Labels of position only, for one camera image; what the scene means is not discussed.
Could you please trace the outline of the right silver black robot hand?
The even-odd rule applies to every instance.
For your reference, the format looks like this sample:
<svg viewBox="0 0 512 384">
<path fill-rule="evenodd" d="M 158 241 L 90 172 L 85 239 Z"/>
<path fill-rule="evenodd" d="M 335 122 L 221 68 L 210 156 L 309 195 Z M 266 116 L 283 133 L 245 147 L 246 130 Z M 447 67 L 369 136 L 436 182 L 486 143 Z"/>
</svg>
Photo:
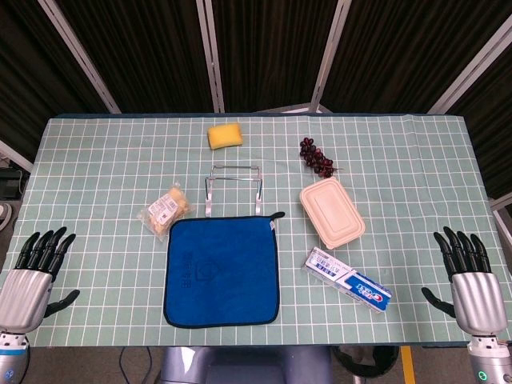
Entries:
<svg viewBox="0 0 512 384">
<path fill-rule="evenodd" d="M 476 235 L 453 231 L 448 226 L 435 232 L 452 303 L 441 300 L 427 287 L 424 298 L 434 308 L 454 318 L 461 330 L 475 337 L 491 337 L 507 328 L 506 308 L 497 276 L 482 240 Z"/>
</svg>

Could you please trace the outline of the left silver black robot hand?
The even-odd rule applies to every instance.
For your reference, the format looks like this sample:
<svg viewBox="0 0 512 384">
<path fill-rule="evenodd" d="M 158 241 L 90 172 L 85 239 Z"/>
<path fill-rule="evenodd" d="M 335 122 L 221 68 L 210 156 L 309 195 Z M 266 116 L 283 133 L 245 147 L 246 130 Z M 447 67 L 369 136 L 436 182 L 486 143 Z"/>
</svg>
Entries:
<svg viewBox="0 0 512 384">
<path fill-rule="evenodd" d="M 28 334 L 80 295 L 79 290 L 72 290 L 60 301 L 50 302 L 66 253 L 76 238 L 65 233 L 65 227 L 44 234 L 36 232 L 23 244 L 1 288 L 1 332 Z"/>
</svg>

